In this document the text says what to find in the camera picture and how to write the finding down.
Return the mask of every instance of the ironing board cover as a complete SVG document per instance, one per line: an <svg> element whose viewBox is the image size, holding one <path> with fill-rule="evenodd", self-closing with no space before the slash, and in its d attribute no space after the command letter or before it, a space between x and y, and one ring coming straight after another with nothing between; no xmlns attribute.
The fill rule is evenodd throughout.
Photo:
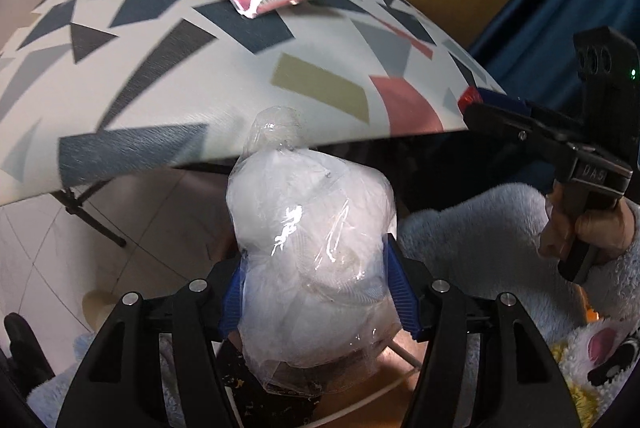
<svg viewBox="0 0 640 428"><path fill-rule="evenodd" d="M0 204L238 156L274 105L311 145L460 130L470 85L500 90L404 0L44 0L0 56Z"/></svg>

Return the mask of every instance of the pink shape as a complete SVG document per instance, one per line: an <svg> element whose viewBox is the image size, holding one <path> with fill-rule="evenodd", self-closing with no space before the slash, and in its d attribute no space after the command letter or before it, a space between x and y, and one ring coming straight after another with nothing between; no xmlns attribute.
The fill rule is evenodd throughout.
<svg viewBox="0 0 640 428"><path fill-rule="evenodd" d="M435 134L444 130L429 101L404 78L370 76L385 103L391 135Z"/></svg>
<svg viewBox="0 0 640 428"><path fill-rule="evenodd" d="M616 331L611 328L602 329L589 340L589 359L596 366L607 361L607 356L616 341Z"/></svg>
<svg viewBox="0 0 640 428"><path fill-rule="evenodd" d="M407 40L409 40L409 42L411 42L411 45L413 45L416 49L418 49L422 54L427 56L428 59L430 59L430 60L433 59L433 51L431 49L429 49L420 40L416 39L415 37L411 36L410 34L405 33L404 31L396 29L392 25L389 25L388 23L380 20L380 18L377 18L375 16L373 18L378 20L382 25L384 25L384 26L388 27L389 29L391 29L398 36L401 36L402 38L406 38Z"/></svg>

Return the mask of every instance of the black handheld device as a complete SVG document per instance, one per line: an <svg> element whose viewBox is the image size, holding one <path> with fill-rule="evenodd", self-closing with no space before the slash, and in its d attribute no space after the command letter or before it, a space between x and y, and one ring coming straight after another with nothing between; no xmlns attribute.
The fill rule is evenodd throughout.
<svg viewBox="0 0 640 428"><path fill-rule="evenodd" d="M584 83L582 120L477 89L463 109L470 130L519 141L553 164L564 184L562 207L572 219L615 207L638 169L640 62L635 44L609 27L574 35ZM598 249L578 239L558 271L583 283Z"/></svg>

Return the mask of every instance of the metal bolt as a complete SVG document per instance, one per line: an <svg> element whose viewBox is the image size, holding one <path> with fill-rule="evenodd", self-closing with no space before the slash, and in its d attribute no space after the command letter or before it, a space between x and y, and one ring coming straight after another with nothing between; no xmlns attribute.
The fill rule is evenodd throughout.
<svg viewBox="0 0 640 428"><path fill-rule="evenodd" d="M500 295L500 301L504 303L507 307L513 307L518 303L518 299L511 293L502 293Z"/></svg>
<svg viewBox="0 0 640 428"><path fill-rule="evenodd" d="M189 283L189 290L194 293L199 293L204 291L207 288L207 281L202 278L198 278L197 280L193 280Z"/></svg>
<svg viewBox="0 0 640 428"><path fill-rule="evenodd" d="M438 293L446 293L449 289L451 289L449 282L445 280L436 280L431 284L431 287L433 287L433 290Z"/></svg>
<svg viewBox="0 0 640 428"><path fill-rule="evenodd" d="M127 293L122 297L124 305L133 305L138 301L138 293Z"/></svg>

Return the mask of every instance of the white cable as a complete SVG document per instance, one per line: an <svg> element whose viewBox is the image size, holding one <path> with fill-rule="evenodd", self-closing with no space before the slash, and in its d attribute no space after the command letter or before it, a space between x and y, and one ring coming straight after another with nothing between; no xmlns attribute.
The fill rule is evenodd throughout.
<svg viewBox="0 0 640 428"><path fill-rule="evenodd" d="M393 341L389 342L388 347L392 351L394 351L398 356L403 358L407 363L409 363L410 365L413 365L414 368L412 368L407 373L405 373L404 376L401 376L391 384L388 384L387 386L365 397L364 399L361 399L360 401L355 402L349 405L348 407L343 408L342 410L338 410L337 412L332 413L331 415L323 417L322 419L318 419L313 423L305 424L300 428L318 428L319 426L330 423L331 421L340 419L340 417L344 417L345 415L350 414L351 412L355 412L359 408L362 408L363 406L369 404L370 402L375 401L377 398L382 397L387 392L390 392L396 386L400 386L401 384L404 383L406 379L410 378L412 375L420 371L420 368L422 367L422 362L418 358L416 358L413 354L411 354L410 352L408 352L407 350L405 350L404 348L402 348L400 345L398 345L396 342L393 342Z"/></svg>

